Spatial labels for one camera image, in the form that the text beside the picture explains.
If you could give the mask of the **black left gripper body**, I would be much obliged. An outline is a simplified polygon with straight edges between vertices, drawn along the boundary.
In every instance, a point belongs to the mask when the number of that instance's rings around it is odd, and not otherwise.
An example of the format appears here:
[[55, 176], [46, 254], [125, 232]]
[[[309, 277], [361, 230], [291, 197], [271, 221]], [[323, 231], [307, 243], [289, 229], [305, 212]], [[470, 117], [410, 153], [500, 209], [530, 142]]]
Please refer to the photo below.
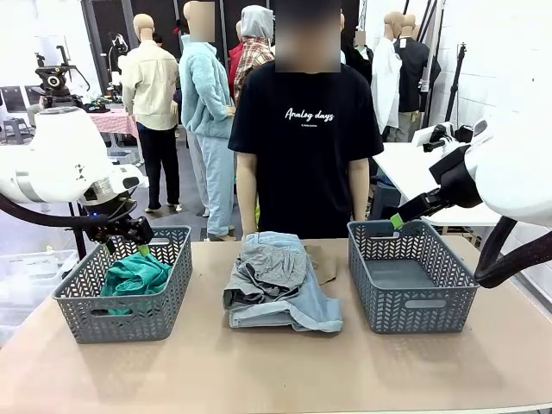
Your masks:
[[137, 246], [148, 245], [154, 238], [154, 232], [145, 216], [133, 218], [125, 216], [120, 220], [93, 226], [85, 231], [93, 242], [106, 244], [113, 237], [121, 237]]

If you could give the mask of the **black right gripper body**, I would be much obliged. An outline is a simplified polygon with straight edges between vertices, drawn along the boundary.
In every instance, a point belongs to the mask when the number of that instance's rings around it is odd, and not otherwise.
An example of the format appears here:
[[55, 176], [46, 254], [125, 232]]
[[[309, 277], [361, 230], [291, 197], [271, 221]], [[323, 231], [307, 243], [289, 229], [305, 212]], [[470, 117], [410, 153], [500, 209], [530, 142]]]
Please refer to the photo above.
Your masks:
[[430, 205], [473, 208], [482, 203], [475, 181], [466, 167], [468, 149], [469, 146], [458, 147], [430, 168], [433, 179], [439, 185], [429, 193]]

